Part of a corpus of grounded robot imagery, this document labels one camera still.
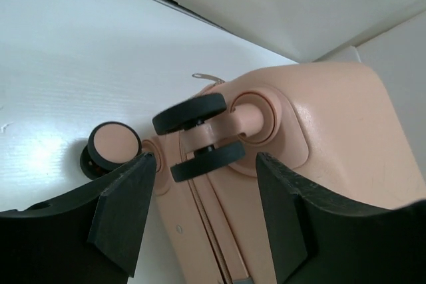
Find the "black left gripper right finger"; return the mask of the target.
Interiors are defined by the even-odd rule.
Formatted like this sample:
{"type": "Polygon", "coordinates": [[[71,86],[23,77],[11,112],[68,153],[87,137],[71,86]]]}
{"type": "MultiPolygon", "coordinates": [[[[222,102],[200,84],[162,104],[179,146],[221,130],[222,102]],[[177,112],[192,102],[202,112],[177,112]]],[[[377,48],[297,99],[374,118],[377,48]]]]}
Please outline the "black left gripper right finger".
{"type": "Polygon", "coordinates": [[[278,283],[425,282],[423,200],[364,204],[263,152],[256,172],[278,283]]]}

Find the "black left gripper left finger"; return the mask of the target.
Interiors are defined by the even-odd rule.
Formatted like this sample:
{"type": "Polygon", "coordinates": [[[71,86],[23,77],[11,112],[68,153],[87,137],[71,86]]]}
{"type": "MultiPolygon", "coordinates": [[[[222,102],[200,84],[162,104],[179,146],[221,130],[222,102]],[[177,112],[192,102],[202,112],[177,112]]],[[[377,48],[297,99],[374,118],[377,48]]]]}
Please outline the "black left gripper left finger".
{"type": "Polygon", "coordinates": [[[1,213],[2,283],[126,283],[156,175],[152,154],[63,195],[1,213]]]}

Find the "pink hard-shell suitcase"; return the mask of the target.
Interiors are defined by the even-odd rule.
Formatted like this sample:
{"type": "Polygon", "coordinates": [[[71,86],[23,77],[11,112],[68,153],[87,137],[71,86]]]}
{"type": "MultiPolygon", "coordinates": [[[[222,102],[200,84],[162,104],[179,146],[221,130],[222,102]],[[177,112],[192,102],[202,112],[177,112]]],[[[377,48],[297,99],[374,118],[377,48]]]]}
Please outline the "pink hard-shell suitcase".
{"type": "Polygon", "coordinates": [[[425,202],[425,181],[379,77],[359,63],[308,63],[212,77],[153,120],[140,138],[99,124],[80,157],[91,179],[143,152],[187,283],[278,283],[256,156],[349,199],[395,210],[425,202]]]}

